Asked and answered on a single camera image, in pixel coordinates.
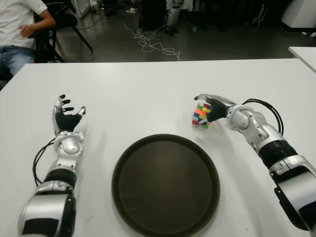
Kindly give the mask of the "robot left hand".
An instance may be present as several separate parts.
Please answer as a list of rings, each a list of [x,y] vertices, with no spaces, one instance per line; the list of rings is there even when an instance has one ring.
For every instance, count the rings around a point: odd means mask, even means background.
[[[74,107],[64,108],[65,105],[71,102],[70,99],[65,98],[65,94],[60,95],[56,99],[52,110],[52,123],[55,136],[62,132],[73,132],[82,117],[86,114],[85,106],[81,107],[75,114],[65,114],[65,112],[71,112],[74,110]]]

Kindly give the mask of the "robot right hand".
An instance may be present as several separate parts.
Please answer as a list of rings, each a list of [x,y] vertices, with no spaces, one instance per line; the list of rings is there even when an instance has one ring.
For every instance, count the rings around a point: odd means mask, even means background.
[[[236,105],[235,102],[227,98],[211,94],[200,94],[196,96],[194,100],[203,100],[212,107],[211,113],[207,115],[206,118],[199,121],[197,126],[205,125],[207,122],[213,122],[218,119],[225,118],[228,114],[229,108]]]

